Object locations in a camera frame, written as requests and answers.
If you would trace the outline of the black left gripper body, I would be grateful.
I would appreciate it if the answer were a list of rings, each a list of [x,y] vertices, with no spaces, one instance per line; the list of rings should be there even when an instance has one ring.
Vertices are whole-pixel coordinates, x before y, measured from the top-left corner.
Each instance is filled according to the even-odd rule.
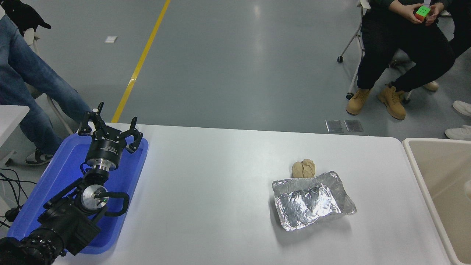
[[[92,166],[96,160],[106,160],[113,166],[118,166],[125,148],[123,137],[109,138],[106,135],[92,134],[92,142],[89,147],[85,162]]]

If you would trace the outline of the seated person's right hand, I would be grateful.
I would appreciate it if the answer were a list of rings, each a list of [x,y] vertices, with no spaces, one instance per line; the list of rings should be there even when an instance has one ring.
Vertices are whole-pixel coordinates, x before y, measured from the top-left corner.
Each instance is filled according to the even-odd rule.
[[[389,6],[388,9],[391,12],[394,12],[401,17],[405,18],[409,22],[413,24],[421,24],[423,21],[417,19],[414,15],[414,10],[416,8],[422,7],[423,3],[411,4],[411,5],[403,5],[398,0],[394,0]]]

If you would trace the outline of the seated person's left hand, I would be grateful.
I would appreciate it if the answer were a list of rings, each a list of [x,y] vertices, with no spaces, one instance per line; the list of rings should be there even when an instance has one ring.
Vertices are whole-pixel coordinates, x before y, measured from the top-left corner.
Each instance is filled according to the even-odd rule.
[[[439,14],[444,10],[444,5],[441,2],[435,2],[434,4],[430,5],[430,11],[425,17],[425,25],[430,26],[434,22],[436,22]]]

